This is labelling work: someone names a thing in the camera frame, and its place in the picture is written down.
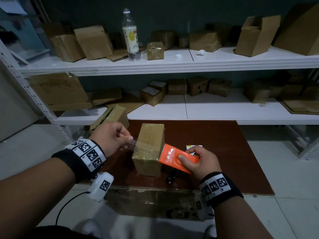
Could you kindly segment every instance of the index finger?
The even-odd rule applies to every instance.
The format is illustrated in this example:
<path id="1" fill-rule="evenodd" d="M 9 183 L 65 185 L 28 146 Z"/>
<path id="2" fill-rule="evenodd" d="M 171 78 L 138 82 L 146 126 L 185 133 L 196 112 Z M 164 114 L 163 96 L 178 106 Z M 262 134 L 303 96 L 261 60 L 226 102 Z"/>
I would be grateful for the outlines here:
<path id="1" fill-rule="evenodd" d="M 114 127 L 116 129 L 117 132 L 122 133 L 124 136 L 130 136 L 130 132 L 125 128 L 125 126 L 123 126 L 122 123 L 120 122 L 114 122 Z"/>
<path id="2" fill-rule="evenodd" d="M 196 145 L 196 146 L 193 146 L 193 147 L 187 149 L 185 152 L 188 153 L 188 154 L 195 152 L 199 156 L 201 156 L 201 155 L 204 155 L 205 151 L 206 151 L 205 148 Z"/>

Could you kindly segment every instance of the white shelf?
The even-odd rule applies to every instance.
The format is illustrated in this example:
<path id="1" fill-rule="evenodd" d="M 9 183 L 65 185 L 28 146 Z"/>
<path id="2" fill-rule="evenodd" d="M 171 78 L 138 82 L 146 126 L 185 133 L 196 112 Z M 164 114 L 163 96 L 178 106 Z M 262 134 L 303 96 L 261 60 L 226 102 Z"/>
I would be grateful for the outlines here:
<path id="1" fill-rule="evenodd" d="M 64 112 L 59 125 L 91 125 L 105 107 Z M 278 101 L 269 99 L 265 105 L 252 104 L 242 89 L 232 89 L 228 97 L 204 93 L 167 95 L 152 107 L 144 104 L 128 114 L 129 119 L 143 120 L 235 120 L 239 125 L 319 125 L 319 115 L 290 114 Z"/>
<path id="2" fill-rule="evenodd" d="M 319 68 L 319 55 L 304 56 L 275 47 L 254 57 L 245 57 L 233 53 L 234 47 L 223 47 L 205 56 L 198 51 L 188 49 L 170 49 L 165 51 L 163 60 L 147 60 L 146 51 L 142 60 L 130 62 L 128 59 L 112 62 L 108 59 L 79 60 L 74 63 L 63 62 L 58 57 L 45 57 L 35 61 L 19 71 L 26 76 L 72 72 L 77 76 L 133 75 L 158 73 L 187 73 L 236 70 L 301 69 Z"/>

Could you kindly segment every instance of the black cable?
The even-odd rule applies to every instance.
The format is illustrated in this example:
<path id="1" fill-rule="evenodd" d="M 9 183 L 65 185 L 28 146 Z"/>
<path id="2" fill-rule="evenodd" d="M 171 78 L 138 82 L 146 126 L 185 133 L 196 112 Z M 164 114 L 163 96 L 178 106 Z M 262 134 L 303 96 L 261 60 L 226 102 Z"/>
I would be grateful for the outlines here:
<path id="1" fill-rule="evenodd" d="M 59 211 L 59 213 L 58 213 L 58 216 L 56 217 L 56 220 L 55 220 L 55 225 L 58 225 L 58 219 L 59 219 L 59 216 L 60 216 L 60 214 L 61 214 L 61 212 L 62 212 L 62 210 L 63 210 L 63 208 L 67 205 L 67 204 L 69 204 L 73 199 L 75 199 L 76 197 L 78 197 L 78 196 L 80 196 L 80 195 L 83 195 L 83 194 L 89 194 L 90 192 L 89 191 L 86 191 L 86 192 L 82 192 L 82 193 L 80 193 L 80 194 L 78 194 L 78 195 L 76 195 L 76 196 L 74 196 L 72 199 L 70 199 L 68 202 L 66 202 L 66 204 L 65 205 L 63 205 L 63 207 L 60 209 L 60 211 Z"/>

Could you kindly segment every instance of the white door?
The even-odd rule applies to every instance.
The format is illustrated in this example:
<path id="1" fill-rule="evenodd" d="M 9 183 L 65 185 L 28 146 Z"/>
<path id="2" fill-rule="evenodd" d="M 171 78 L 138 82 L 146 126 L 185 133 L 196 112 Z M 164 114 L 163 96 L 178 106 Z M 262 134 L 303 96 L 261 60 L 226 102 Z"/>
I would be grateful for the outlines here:
<path id="1" fill-rule="evenodd" d="M 39 119 L 6 78 L 0 68 L 0 141 Z"/>

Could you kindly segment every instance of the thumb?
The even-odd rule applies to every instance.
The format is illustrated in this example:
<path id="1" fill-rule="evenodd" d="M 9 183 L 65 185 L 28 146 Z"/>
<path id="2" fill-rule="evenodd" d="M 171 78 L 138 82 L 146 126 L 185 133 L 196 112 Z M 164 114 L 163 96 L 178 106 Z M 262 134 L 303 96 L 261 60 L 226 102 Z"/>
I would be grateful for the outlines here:
<path id="1" fill-rule="evenodd" d="M 119 142 L 119 147 L 122 147 L 123 145 L 131 142 L 133 140 L 132 136 L 123 136 L 123 137 L 119 137 L 117 138 L 118 142 Z"/>
<path id="2" fill-rule="evenodd" d="M 197 164 L 193 163 L 183 155 L 178 155 L 177 158 L 181 161 L 181 164 L 191 172 L 193 172 L 194 169 L 197 167 Z"/>

